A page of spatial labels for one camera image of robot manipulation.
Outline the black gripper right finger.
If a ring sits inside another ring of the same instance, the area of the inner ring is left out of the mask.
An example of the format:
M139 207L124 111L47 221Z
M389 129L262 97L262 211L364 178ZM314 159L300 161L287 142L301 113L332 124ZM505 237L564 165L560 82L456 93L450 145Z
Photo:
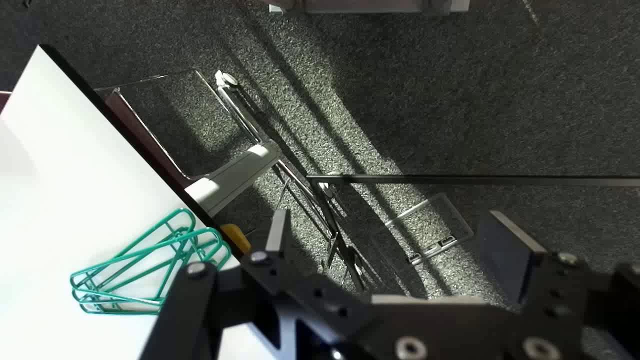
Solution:
M583 310L583 262L577 256L550 252L500 211L479 221L475 244L489 281L517 313Z

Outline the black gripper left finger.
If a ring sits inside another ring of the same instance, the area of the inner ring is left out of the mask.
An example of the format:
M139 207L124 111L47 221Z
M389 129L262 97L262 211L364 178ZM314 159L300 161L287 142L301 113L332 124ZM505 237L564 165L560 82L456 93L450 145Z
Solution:
M282 251L289 231L289 212L271 215L265 247L246 255L242 265L267 294L289 294L296 302L310 300L314 307L332 314L349 314L357 304L319 270L300 270L296 260Z

